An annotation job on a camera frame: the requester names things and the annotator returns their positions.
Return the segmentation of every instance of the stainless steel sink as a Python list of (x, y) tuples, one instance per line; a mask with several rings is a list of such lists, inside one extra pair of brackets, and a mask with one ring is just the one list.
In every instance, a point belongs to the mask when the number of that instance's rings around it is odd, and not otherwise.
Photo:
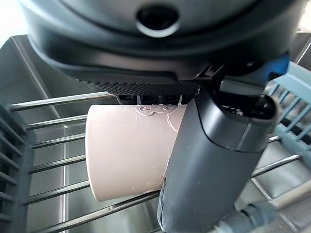
[[(0, 100), (5, 105), (101, 91), (94, 85), (65, 77), (48, 66), (32, 50), (25, 35), (11, 37), (0, 50), (0, 84)], [(93, 104), (118, 104), (118, 102), (116, 98), (111, 97), (45, 106), (14, 114), (19, 114), (29, 125), (36, 122), (85, 115)], [(57, 124), (33, 131), (36, 134), (37, 142), (42, 142), (71, 135), (81, 135), (85, 132), (85, 123), (75, 121), (75, 123)], [(81, 137), (78, 140), (37, 148), (34, 149), (34, 152), (33, 166), (73, 158), (85, 154), (84, 139)], [(258, 167), (290, 155), (292, 153), (276, 140), (268, 145)], [(87, 172), (83, 156), (81, 158), (77, 163), (72, 162), (67, 166), (59, 166), (32, 174), (29, 195), (34, 198), (28, 203), (26, 232), (44, 229), (108, 206), (112, 206), (110, 209), (113, 210), (116, 207), (113, 206), (114, 204), (135, 198), (126, 197), (97, 202), (87, 182), (83, 183), (87, 181)], [(260, 199), (273, 199), (309, 180), (311, 180), (311, 171), (300, 161), (291, 162), (250, 180), (237, 200), (236, 207), (242, 208), (247, 203)], [(51, 190), (77, 183), (86, 184), (85, 188), (76, 188), (78, 190), (75, 192), (46, 200), (43, 200), (44, 198), (40, 200), (36, 196), (45, 192), (51, 194)], [(72, 224), (76, 227), (66, 231), (70, 233), (148, 233), (159, 231), (156, 219), (157, 201), (157, 198), (152, 198), (147, 202), (83, 225)], [(311, 197), (306, 197), (282, 210), (281, 216), (271, 225), (257, 229), (256, 232), (300, 232), (310, 224)], [(39, 232), (59, 231), (50, 228), (49, 231), (42, 230)]]

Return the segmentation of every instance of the gray plastic dish rack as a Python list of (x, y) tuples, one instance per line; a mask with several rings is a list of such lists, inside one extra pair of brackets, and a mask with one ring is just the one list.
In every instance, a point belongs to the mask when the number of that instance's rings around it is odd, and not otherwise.
[[(271, 136), (270, 142), (280, 141), (293, 155), (257, 168), (252, 178), (298, 159), (301, 159), (307, 166), (311, 167), (311, 122), (305, 121), (311, 112), (311, 73), (292, 63), (288, 74), (269, 83), (266, 91), (269, 95), (274, 96), (282, 107), (280, 123), (275, 129), (275, 135)], [(40, 138), (36, 138), (33, 130), (81, 122), (86, 119), (86, 115), (27, 125), (15, 112), (110, 97), (112, 95), (106, 92), (98, 92), (10, 105), (2, 103), (2, 106), (0, 106), (0, 231), (2, 233), (24, 233), (26, 231), (28, 205), (89, 187), (89, 182), (83, 181), (29, 196), (32, 174), (85, 160), (85, 155), (79, 155), (33, 166), (34, 149), (83, 139), (85, 136), (82, 133), (41, 141)], [(154, 199), (158, 194), (159, 192), (152, 192), (130, 198), (36, 232), (62, 232)]]

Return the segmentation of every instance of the blue plastic part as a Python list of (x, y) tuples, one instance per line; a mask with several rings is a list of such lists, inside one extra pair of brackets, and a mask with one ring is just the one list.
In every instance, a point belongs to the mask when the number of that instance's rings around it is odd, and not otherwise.
[(274, 79), (272, 82), (275, 85), (270, 90), (269, 95), (272, 96), (279, 87), (285, 89), (277, 98), (278, 102), (284, 101), (289, 93), (296, 96), (288, 107), (284, 109), (280, 121), (286, 118), (287, 114), (298, 102), (304, 101), (307, 103), (307, 106), (298, 112), (297, 117), (287, 127), (281, 123), (278, 124), (275, 133), (282, 138), (282, 144), (291, 153), (303, 156), (303, 162), (311, 168), (311, 145), (308, 145), (302, 140), (302, 138), (311, 131), (311, 122), (308, 122), (309, 124), (298, 135), (292, 132), (301, 119), (311, 111), (311, 72), (290, 62), (288, 73)]

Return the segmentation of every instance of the round hole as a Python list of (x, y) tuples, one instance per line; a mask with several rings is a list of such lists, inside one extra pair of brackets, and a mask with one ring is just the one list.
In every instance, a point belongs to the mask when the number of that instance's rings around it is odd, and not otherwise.
[(151, 37), (166, 37), (178, 29), (178, 13), (168, 6), (148, 6), (137, 13), (137, 28)]

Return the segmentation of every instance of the ceramic mug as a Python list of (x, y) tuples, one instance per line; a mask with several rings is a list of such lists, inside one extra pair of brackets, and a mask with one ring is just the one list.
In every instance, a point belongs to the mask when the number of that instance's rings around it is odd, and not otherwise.
[(86, 165), (96, 200), (160, 190), (185, 105), (93, 105)]

